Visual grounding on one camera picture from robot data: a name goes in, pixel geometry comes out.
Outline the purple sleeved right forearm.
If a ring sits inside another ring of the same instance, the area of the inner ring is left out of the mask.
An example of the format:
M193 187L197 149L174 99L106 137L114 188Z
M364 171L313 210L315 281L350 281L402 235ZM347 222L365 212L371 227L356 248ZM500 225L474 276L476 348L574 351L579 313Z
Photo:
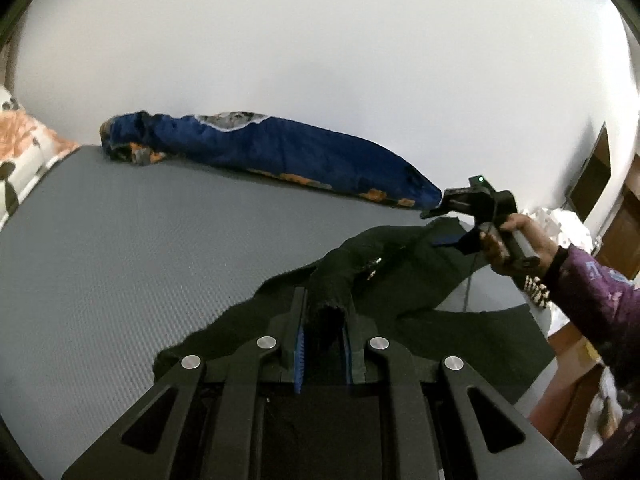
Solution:
M612 370L618 388L638 396L639 289L575 246L558 250L542 282Z

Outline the person's right hand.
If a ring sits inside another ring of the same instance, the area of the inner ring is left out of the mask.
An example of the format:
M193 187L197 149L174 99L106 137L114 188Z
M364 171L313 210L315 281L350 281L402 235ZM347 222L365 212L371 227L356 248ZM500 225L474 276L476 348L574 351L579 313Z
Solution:
M529 270L514 268L509 261L506 246L502 241L505 232L521 232L526 237L526 240L529 241L530 246L539 257L538 266ZM496 237L491 232L480 232L480 240L483 244L484 256L491 269L500 275L535 275L538 278L542 278L549 270L560 248L554 240L548 237L536 221L525 214L510 214L506 222L500 226L499 234L500 237Z

